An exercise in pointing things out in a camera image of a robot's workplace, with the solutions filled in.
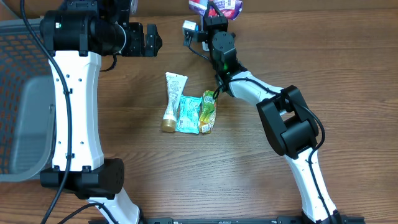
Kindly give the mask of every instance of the green packet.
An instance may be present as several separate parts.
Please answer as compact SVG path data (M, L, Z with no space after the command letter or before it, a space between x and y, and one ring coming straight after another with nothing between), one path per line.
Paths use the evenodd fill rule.
M180 117L177 120L176 131L199 134L198 122L201 98L181 95Z
M202 110L199 117L199 131L210 134L216 121L217 100L213 99L213 91L206 90L203 94Z

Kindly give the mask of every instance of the perforated bin wall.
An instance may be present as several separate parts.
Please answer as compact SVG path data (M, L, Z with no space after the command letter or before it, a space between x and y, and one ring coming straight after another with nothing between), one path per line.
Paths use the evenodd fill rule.
M38 36L40 20L30 20ZM0 174L10 174L15 162L12 150L16 148L15 135L24 85L31 78L49 74L48 59L36 46L23 21L0 22Z

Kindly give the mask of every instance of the purple package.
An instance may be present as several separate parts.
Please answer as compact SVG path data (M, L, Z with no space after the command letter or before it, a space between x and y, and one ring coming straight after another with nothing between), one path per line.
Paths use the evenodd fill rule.
M235 20L241 13L243 2L240 0L213 0L218 9L228 19ZM189 8L197 14L203 16L207 9L208 0L189 0ZM210 9L209 16L216 16L216 11Z

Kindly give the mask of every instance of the white arm segment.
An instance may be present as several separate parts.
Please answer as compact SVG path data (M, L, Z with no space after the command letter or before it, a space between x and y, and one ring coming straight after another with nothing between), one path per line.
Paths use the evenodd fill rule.
M314 223L317 220L325 220L328 218L322 201L318 198L318 192L315 188L314 181L310 172L310 167L307 162L312 148L301 152L298 159L292 159L289 156L284 156L292 169L294 179L296 180L298 190L303 202L303 211L309 219ZM312 169L315 174L322 197L325 199L326 206L328 207L330 215L336 210L336 205L331 201L328 191L323 181L322 173L319 168L318 151L315 151L311 157Z
M88 52L87 57L79 56L78 51L57 51L58 63L67 82L72 107L72 159L71 171L81 171L83 166L94 170L104 163L104 154L98 136L97 86L101 68L101 56ZM54 84L57 119L57 143L52 159L53 166L65 171L67 165L67 106L63 87L51 62Z
M108 200L106 198L90 198L87 200L89 203L103 203L106 208L111 212L112 216L119 222L119 224L138 224L139 221L139 208L134 205L129 196L127 195L124 188L120 193L115 195L113 200ZM112 220L108 217L103 209L100 212L107 219L109 223Z
M260 79L254 77L251 72L246 71L246 72L241 72L237 75L235 75L232 80L235 78L249 78L252 80L255 80L261 85L269 88L272 91L275 92L280 92L282 90L281 87L276 87L272 85L268 85L261 81ZM261 87L256 85L255 83L252 82L247 82L247 81L235 81L235 82L230 82L229 83L229 89L231 90L232 94L244 101L247 101L253 106L256 106L259 102L261 102L264 99L272 98L274 94L268 93L264 91Z
M250 78L275 92L280 92L282 89L280 87L275 87L264 83L263 81L254 77L249 71L241 72L235 75L232 80L234 80L235 78ZM247 81L230 82L229 88L235 97L245 100L253 106L256 106L264 99L272 98L274 96L272 93L266 92L255 83ZM325 208L323 208L322 201L318 198L319 195L315 188L309 165L306 162L311 151L312 149L307 149L301 152L298 155L298 159L296 160L290 158L289 156L284 157L286 158L290 168L292 169L294 179L300 191L303 203L303 211L307 217L309 217L313 222L316 222L317 220L327 219L328 215L326 214ZM333 211L336 210L336 205L331 201L326 190L322 173L319 168L318 151L313 154L311 160L313 162L313 171L315 173L315 178L322 193L322 197L325 199L329 212L332 215Z

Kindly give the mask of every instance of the green and yellow wrapper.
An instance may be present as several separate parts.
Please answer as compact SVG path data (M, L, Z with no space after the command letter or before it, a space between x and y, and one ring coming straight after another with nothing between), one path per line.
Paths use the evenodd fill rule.
M206 90L202 98L199 131L203 134L210 134L216 121L217 100L213 99L213 93L213 91Z

